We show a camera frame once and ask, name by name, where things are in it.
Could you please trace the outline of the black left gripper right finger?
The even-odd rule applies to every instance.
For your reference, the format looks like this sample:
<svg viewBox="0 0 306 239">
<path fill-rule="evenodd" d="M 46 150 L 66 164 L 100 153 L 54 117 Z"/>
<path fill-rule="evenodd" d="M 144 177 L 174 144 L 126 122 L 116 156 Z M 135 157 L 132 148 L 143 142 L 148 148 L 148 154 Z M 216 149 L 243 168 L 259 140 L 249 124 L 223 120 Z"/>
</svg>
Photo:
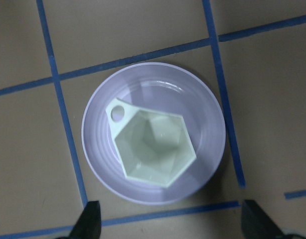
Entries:
<svg viewBox="0 0 306 239">
<path fill-rule="evenodd" d="M 255 200 L 244 200 L 241 230 L 246 239 L 285 239 L 286 234 L 273 222 Z"/>
</svg>

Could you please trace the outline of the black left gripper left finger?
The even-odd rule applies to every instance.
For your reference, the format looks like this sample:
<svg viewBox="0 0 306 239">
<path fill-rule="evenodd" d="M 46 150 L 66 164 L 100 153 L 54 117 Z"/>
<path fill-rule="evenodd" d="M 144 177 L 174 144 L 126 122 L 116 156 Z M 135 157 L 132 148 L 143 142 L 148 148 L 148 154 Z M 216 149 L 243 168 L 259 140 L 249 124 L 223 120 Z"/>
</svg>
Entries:
<svg viewBox="0 0 306 239">
<path fill-rule="evenodd" d="M 89 201 L 71 230 L 69 239 L 99 239 L 101 236 L 101 207 L 99 201 Z"/>
</svg>

